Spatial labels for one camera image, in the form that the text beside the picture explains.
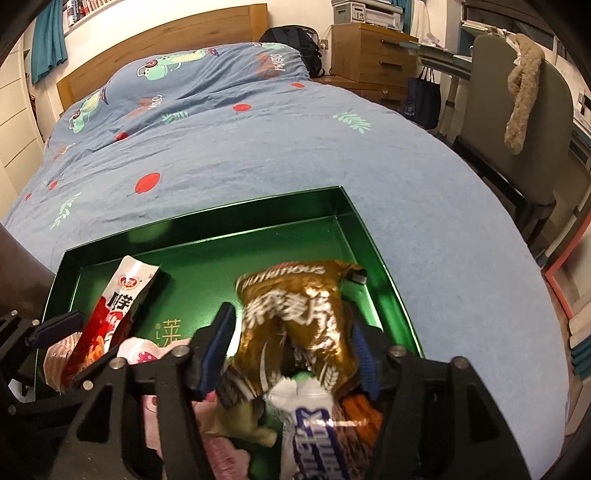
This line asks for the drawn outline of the red white stick packet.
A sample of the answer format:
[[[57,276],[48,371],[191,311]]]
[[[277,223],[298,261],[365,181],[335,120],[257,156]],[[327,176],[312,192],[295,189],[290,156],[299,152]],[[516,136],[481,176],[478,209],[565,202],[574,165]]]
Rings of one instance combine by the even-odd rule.
[[[125,256],[103,290],[61,374],[67,390],[73,378],[128,335],[140,304],[159,271],[156,265]]]

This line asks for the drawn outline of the white blue snack bag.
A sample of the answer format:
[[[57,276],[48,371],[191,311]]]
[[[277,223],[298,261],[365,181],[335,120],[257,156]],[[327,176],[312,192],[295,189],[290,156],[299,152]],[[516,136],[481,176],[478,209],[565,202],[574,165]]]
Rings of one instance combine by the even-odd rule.
[[[281,478],[366,476],[384,415],[365,395],[337,401],[315,378],[283,379],[266,394],[266,404],[283,422]]]

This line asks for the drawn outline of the small beige snack packet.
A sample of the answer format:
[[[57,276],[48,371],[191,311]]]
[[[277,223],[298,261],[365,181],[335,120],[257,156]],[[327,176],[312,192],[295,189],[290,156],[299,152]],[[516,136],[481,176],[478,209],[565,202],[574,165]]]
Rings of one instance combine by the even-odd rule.
[[[263,447],[273,447],[277,433],[260,423],[266,411],[262,399],[242,402],[225,408],[215,399],[204,415],[201,429],[205,434],[252,442]]]

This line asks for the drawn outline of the gold oatmeal bag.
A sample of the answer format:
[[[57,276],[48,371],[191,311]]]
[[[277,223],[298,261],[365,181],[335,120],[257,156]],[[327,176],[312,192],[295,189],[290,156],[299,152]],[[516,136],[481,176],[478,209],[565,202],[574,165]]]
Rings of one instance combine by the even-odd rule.
[[[256,400],[297,370],[310,371],[335,399],[353,390],[359,361],[342,284],[367,279],[365,268],[342,260],[290,261],[238,277],[238,351],[216,387],[224,408]]]

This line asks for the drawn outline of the pink striped candy packet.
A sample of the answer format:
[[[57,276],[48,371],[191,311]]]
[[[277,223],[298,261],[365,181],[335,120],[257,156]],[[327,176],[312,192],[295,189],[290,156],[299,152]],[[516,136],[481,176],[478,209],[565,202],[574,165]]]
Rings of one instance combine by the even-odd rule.
[[[64,392],[62,385],[63,370],[76,347],[82,333],[74,332],[50,346],[43,362],[46,384],[58,392]]]

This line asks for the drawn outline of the pink My Melody packet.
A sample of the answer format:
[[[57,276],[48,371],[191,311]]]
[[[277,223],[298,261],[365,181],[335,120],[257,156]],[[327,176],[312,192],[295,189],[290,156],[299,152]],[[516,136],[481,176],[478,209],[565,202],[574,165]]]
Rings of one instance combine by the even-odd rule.
[[[142,364],[162,358],[175,347],[187,345],[189,339],[176,340],[164,347],[154,342],[132,337],[122,342],[117,356],[127,360],[129,365]],[[148,449],[162,458],[158,422],[157,399],[155,395],[142,397],[144,439]],[[193,402],[192,409],[199,426],[199,433],[207,459],[216,479],[248,479],[250,455],[245,450],[236,449],[231,440],[218,433],[215,424],[216,397],[209,392],[204,401]]]

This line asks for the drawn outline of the dark cylindrical bin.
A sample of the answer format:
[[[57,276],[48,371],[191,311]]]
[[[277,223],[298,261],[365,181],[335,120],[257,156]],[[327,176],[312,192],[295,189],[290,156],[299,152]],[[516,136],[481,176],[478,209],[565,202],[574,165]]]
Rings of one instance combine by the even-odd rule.
[[[45,307],[54,274],[0,226],[1,315],[16,310],[23,318],[38,319]]]

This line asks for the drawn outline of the teal curtain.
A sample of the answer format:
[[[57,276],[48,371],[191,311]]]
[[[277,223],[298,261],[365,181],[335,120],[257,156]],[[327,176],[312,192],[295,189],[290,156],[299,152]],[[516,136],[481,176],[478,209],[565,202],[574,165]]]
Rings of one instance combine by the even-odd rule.
[[[53,0],[35,20],[31,48],[32,84],[37,84],[67,58],[63,32],[63,1]]]

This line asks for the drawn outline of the dark tote bag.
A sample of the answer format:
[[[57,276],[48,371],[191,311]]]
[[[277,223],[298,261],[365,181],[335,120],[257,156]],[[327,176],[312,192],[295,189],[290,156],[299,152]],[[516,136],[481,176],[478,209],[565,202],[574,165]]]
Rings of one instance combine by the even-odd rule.
[[[441,111],[441,89],[431,67],[424,66],[418,77],[408,79],[403,116],[426,130],[438,126]]]

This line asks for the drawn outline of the row of books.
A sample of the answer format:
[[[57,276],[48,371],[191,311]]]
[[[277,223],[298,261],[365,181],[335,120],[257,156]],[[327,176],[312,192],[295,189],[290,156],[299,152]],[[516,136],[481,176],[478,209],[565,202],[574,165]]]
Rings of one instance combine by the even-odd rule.
[[[65,0],[62,2],[64,27],[69,29],[111,4],[112,0]]]

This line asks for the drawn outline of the black backpack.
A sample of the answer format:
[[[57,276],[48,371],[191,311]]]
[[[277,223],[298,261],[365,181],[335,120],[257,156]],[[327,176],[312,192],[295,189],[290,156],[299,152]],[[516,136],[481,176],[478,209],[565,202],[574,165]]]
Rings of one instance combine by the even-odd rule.
[[[322,66],[320,36],[315,29],[301,25],[271,27],[263,33],[259,42],[283,44],[296,49],[300,52],[312,79],[325,76],[325,69]]]

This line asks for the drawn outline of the beige fluffy scarf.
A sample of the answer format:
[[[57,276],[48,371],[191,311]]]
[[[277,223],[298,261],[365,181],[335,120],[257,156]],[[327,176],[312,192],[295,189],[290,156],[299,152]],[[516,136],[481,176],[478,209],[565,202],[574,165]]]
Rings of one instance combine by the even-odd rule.
[[[518,155],[523,150],[529,118],[538,97],[545,53],[535,41],[522,33],[508,37],[507,43],[517,56],[507,78],[513,109],[506,124],[504,144],[513,155]]]

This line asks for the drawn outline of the white desk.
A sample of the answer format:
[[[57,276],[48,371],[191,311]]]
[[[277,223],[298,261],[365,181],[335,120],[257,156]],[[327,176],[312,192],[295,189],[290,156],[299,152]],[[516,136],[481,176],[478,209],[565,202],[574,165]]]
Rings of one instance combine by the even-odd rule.
[[[411,55],[418,56],[424,67],[432,68],[440,72],[442,76],[450,77],[450,85],[445,97],[446,103],[442,107],[439,124],[433,130],[433,134],[448,145],[452,145],[459,135],[459,131],[453,128],[454,119],[459,119],[460,115],[465,112],[465,106],[458,103],[457,92],[460,81],[470,81],[473,47],[469,46],[468,56],[460,55],[446,50],[430,36],[427,36],[423,43],[401,42],[401,47]],[[585,167],[586,171],[590,172],[590,116],[584,113],[585,102],[590,101],[590,90],[575,65],[560,55],[560,53],[567,54],[567,51],[556,36],[553,37],[552,49],[548,50],[543,47],[543,50],[546,59],[557,68],[567,81],[573,96],[573,128],[569,151]]]

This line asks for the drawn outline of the wooden drawer chest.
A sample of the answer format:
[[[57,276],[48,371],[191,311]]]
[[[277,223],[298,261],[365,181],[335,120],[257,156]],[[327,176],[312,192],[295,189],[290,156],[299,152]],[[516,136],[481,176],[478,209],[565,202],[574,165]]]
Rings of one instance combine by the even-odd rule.
[[[381,26],[334,25],[329,47],[331,68],[317,81],[401,111],[408,96],[408,80],[418,71],[417,57],[405,47],[414,41],[408,34]]]

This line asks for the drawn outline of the white printer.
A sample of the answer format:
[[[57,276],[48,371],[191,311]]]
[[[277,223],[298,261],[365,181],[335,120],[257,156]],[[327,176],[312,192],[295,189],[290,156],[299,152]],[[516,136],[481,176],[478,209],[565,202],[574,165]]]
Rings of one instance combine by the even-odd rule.
[[[402,31],[404,8],[390,1],[332,1],[335,24],[367,23]]]

